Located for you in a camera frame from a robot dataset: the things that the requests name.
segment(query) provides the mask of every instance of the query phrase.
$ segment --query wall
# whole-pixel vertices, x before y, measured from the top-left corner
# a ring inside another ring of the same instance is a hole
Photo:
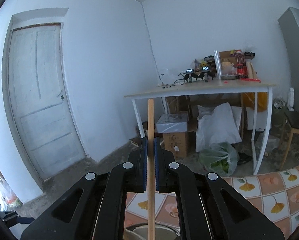
[[[136,135],[124,95],[157,84],[141,4],[135,0],[6,0],[0,10],[0,170],[27,202],[42,192],[22,162],[8,126],[2,94],[2,57],[14,14],[69,8],[63,29],[65,85],[86,154],[99,161]],[[147,103],[139,106],[142,117]]]
[[[146,0],[143,7],[160,73],[178,75],[194,58],[252,46],[261,79],[287,98],[291,84],[278,18],[298,0]]]

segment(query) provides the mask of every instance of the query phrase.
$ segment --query silver screw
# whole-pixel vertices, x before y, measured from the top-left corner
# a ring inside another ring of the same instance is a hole
[[[170,163],[169,167],[170,167],[171,169],[178,169],[179,164],[176,163],[176,162],[173,162],[173,163]]]
[[[217,174],[212,172],[207,175],[210,180],[216,180],[218,178]]]
[[[93,179],[95,179],[95,177],[96,177],[96,174],[94,172],[89,172],[85,175],[85,179],[87,179],[87,180],[93,180]]]
[[[126,163],[123,164],[123,168],[124,169],[131,169],[131,168],[133,168],[133,163],[126,162]]]

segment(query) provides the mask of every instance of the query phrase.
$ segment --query orange bag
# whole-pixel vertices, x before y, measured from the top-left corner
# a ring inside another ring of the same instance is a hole
[[[267,92],[257,93],[257,112],[267,110],[268,94]],[[255,93],[243,93],[243,103],[245,107],[254,109]]]

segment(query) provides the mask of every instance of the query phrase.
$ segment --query door frame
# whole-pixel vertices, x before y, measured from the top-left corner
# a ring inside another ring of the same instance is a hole
[[[34,167],[32,161],[29,158],[28,155],[28,150],[26,149],[26,147],[24,146],[18,129],[17,129],[17,125],[14,119],[14,114],[13,114],[13,110],[12,110],[12,106],[11,106],[11,96],[10,96],[10,90],[9,90],[9,53],[10,53],[10,47],[11,47],[11,38],[12,38],[12,33],[13,31],[17,31],[20,29],[28,29],[28,28],[33,28],[33,27],[38,27],[38,26],[50,26],[50,25],[59,25],[60,26],[60,65],[61,65],[61,71],[62,71],[62,79],[63,79],[63,83],[64,83],[64,88],[65,88],[65,94],[67,97],[67,104],[68,104],[68,108],[69,108],[69,112],[70,112],[70,116],[72,118],[72,122],[74,124],[76,133],[78,135],[78,139],[82,145],[83,148],[83,152],[84,155],[86,155],[86,150],[85,147],[82,143],[82,139],[81,139],[81,135],[78,131],[77,125],[76,125],[76,121],[73,117],[73,111],[72,111],[72,107],[70,104],[70,100],[68,98],[68,89],[67,89],[67,82],[64,76],[64,57],[63,57],[63,22],[44,22],[41,24],[32,24],[32,25],[25,25],[25,26],[18,26],[16,28],[13,28],[12,26],[12,22],[10,23],[10,27],[8,29],[8,33],[6,36],[6,40],[5,40],[5,45],[4,45],[4,52],[3,52],[3,60],[2,60],[2,88],[3,88],[3,100],[4,100],[4,105],[5,105],[5,112],[6,112],[6,116],[7,116],[7,121],[8,121],[8,125],[10,127],[10,131],[12,134],[12,137],[14,139],[16,148],[19,152],[20,157],[22,158],[26,168],[28,169],[29,173],[31,174],[31,176],[33,177],[33,179],[35,180],[35,182],[38,184],[38,186],[43,190],[43,182],[49,180],[50,178],[43,180],[40,175],[38,174],[36,168]]]

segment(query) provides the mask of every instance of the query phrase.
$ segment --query table frame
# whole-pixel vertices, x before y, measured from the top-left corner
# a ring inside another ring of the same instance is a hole
[[[267,101],[267,117],[266,117],[266,127],[264,131],[264,138],[262,142],[262,147],[259,152],[259,156],[257,158],[256,149],[255,149],[255,130],[256,130],[256,118],[257,118],[257,93],[258,92],[267,92],[268,93],[268,101]],[[221,94],[221,93],[255,93],[255,110],[254,110],[254,121],[253,121],[253,130],[252,130],[252,138],[251,138],[251,149],[252,149],[252,156],[253,156],[253,175],[256,175],[259,171],[260,165],[262,163],[266,144],[268,141],[269,136],[269,129],[271,124],[272,118],[272,102],[273,102],[273,87],[272,86],[264,86],[264,87],[255,87],[248,85],[243,87],[234,87],[234,88],[226,88],[226,87],[219,87],[219,88],[204,88],[204,89],[197,89],[197,90],[190,90],[190,91],[182,91],[182,90],[168,90],[160,91],[160,92],[148,92],[144,94],[132,95],[128,96],[131,98],[131,101],[134,106],[134,111],[137,119],[137,124],[139,128],[139,132],[141,137],[145,137],[142,119],[140,117],[139,109],[136,104],[137,99],[149,99],[149,98],[162,98],[165,113],[168,113],[168,106],[166,103],[166,97],[175,97],[175,96],[190,96],[190,95],[209,95],[209,94]]]

